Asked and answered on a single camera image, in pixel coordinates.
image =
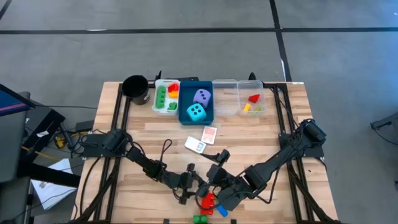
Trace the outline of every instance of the blue tray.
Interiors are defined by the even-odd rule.
[[[211,98],[206,111],[206,118],[203,121],[191,121],[187,109],[193,104],[193,97],[199,89],[207,90],[211,93]],[[213,83],[211,81],[184,81],[180,83],[180,93],[178,96],[178,120],[183,125],[210,125],[214,120],[213,105]]]

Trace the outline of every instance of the gray floor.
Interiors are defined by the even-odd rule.
[[[397,1],[276,2],[282,27],[398,27]],[[273,25],[269,2],[257,0],[13,0],[0,20],[0,30]],[[283,37],[292,79],[305,82],[314,118],[328,134],[326,164],[340,220],[396,223],[398,147],[376,136],[369,123],[398,110],[398,32]],[[133,74],[152,79],[159,70],[164,77],[201,80],[241,80],[250,72],[284,80],[274,33],[0,35],[1,83],[30,91],[43,104],[96,106],[104,81]],[[95,117],[91,110],[58,111],[70,127]],[[389,128],[381,133],[398,142]],[[35,222],[66,222],[74,197]]]

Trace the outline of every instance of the paper sheet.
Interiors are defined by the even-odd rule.
[[[64,172],[73,174],[72,170],[70,169],[69,159],[62,159],[61,161],[49,166],[49,168],[55,169],[55,170],[63,170]],[[35,188],[35,190],[37,192],[37,195],[39,196],[41,203],[45,202],[50,197],[64,193],[63,195],[51,198],[48,201],[46,201],[45,203],[43,203],[42,205],[45,210],[50,209],[56,203],[58,203],[59,201],[64,199],[66,196],[68,196],[70,193],[72,193],[76,190],[76,188],[74,188],[74,187],[66,187],[66,186],[43,182],[43,181],[39,181],[39,180],[31,180],[31,181],[32,181],[33,187]]]

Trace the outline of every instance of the black cup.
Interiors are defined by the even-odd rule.
[[[148,80],[142,75],[133,75],[122,84],[122,92],[126,98],[136,105],[144,105],[149,101]]]

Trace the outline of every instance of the purple die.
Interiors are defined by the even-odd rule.
[[[204,89],[199,89],[195,96],[193,97],[193,103],[199,103],[202,105],[203,108],[207,108],[209,104],[209,100],[211,97],[211,93]]]

